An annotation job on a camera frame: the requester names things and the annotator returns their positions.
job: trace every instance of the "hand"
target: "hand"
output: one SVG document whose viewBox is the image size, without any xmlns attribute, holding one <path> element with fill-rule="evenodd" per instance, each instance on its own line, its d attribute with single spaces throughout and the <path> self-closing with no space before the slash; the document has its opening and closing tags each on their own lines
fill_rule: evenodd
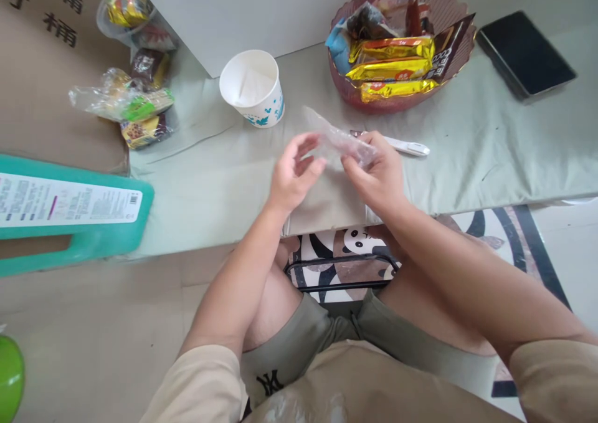
<svg viewBox="0 0 598 423">
<path fill-rule="evenodd" d="M 326 167 L 324 158 L 314 159 L 313 156 L 303 158 L 319 144 L 318 133 L 304 133 L 291 140 L 274 166 L 268 198 L 269 206 L 288 216 L 303 202 L 307 192 Z"/>
<path fill-rule="evenodd" d="M 349 176 L 361 199 L 382 219 L 407 202 L 403 194 L 403 167 L 401 156 L 378 132 L 368 132 L 360 140 L 378 149 L 378 156 L 364 171 L 353 157 L 343 156 L 344 171 Z"/>
</svg>

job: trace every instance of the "red container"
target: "red container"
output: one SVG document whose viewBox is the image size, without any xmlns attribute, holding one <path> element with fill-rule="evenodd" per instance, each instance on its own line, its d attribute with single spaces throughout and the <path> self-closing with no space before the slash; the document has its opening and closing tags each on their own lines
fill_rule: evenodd
<svg viewBox="0 0 598 423">
<path fill-rule="evenodd" d="M 357 8 L 362 5 L 365 1 L 373 2 L 374 0 L 353 0 L 347 2 L 343 7 L 341 7 L 338 12 L 336 13 L 335 18 L 332 20 L 331 27 L 334 27 L 336 23 L 338 23 L 341 18 L 347 18 L 352 15 L 352 13 L 357 10 Z M 462 2 L 457 2 L 457 0 L 420 0 L 430 5 L 430 21 L 434 25 L 434 29 L 436 32 L 441 32 L 442 30 L 446 29 L 448 26 L 451 26 L 455 22 L 459 21 L 461 18 L 464 18 L 468 15 L 467 12 L 467 5 Z M 404 27 L 403 22 L 393 22 L 392 18 L 389 20 L 389 24 L 391 27 Z M 455 58 L 453 59 L 450 67 L 447 70 L 447 74 L 445 76 L 445 81 L 442 85 L 439 85 L 436 88 L 426 92 L 426 93 L 415 93 L 408 96 L 396 96 L 391 98 L 381 98 L 377 101 L 363 103 L 361 101 L 361 91 L 359 87 L 355 86 L 354 83 L 347 77 L 340 75 L 338 70 L 336 69 L 335 63 L 330 56 L 330 51 L 328 51 L 328 63 L 330 65 L 330 74 L 332 75 L 332 79 L 335 83 L 336 89 L 341 94 L 343 100 L 352 105 L 353 107 L 361 110 L 362 112 L 372 113 L 372 114 L 388 114 L 388 113 L 396 113 L 402 112 L 403 110 L 407 110 L 408 108 L 414 107 L 418 105 L 420 102 L 425 101 L 426 99 L 434 96 L 438 93 L 442 88 L 446 87 L 449 80 L 456 76 L 461 68 L 469 61 L 469 58 L 473 51 L 473 38 L 475 36 L 475 26 L 472 24 L 467 29 L 465 33 L 465 37 L 457 52 L 455 53 Z"/>
</svg>

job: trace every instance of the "snack pile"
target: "snack pile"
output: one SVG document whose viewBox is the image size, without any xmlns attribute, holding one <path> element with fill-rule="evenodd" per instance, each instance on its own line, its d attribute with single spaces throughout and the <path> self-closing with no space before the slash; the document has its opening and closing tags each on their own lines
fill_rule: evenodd
<svg viewBox="0 0 598 423">
<path fill-rule="evenodd" d="M 131 75 L 110 68 L 102 76 L 101 87 L 74 87 L 69 92 L 73 107 L 120 124 L 131 149 L 141 149 L 172 132 L 166 110 L 174 103 L 163 87 L 169 68 L 169 55 L 140 49 L 133 57 Z"/>
<path fill-rule="evenodd" d="M 389 18 L 403 28 L 392 28 Z M 326 46 L 339 74 L 370 103 L 391 97 L 425 93 L 445 80 L 474 15 L 435 34 L 431 8 L 421 0 L 365 2 L 334 26 Z"/>
<path fill-rule="evenodd" d="M 136 47 L 162 52 L 174 50 L 178 38 L 164 19 L 154 10 L 150 0 L 105 0 L 109 20 L 131 29 Z"/>
</svg>

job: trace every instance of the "left hand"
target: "left hand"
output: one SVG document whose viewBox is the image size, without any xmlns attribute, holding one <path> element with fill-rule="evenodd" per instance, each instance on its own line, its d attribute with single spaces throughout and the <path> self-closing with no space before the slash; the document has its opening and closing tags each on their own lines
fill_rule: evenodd
<svg viewBox="0 0 598 423">
<path fill-rule="evenodd" d="M 318 133 L 304 133 L 291 140 L 274 167 L 268 205 L 287 216 L 303 202 L 326 167 L 324 158 L 303 158 L 319 144 Z"/>
</svg>

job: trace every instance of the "beige t-shirt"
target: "beige t-shirt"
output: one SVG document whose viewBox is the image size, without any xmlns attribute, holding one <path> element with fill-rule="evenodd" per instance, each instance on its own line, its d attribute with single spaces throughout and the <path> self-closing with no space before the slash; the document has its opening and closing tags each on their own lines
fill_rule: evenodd
<svg viewBox="0 0 598 423">
<path fill-rule="evenodd" d="M 572 341 L 526 344 L 510 370 L 528 422 L 598 421 L 598 347 Z M 238 422 L 247 400 L 239 361 L 222 346 L 195 348 L 166 374 L 142 423 Z M 365 341 L 331 345 L 305 375 L 267 399 L 246 422 L 518 422 Z"/>
</svg>

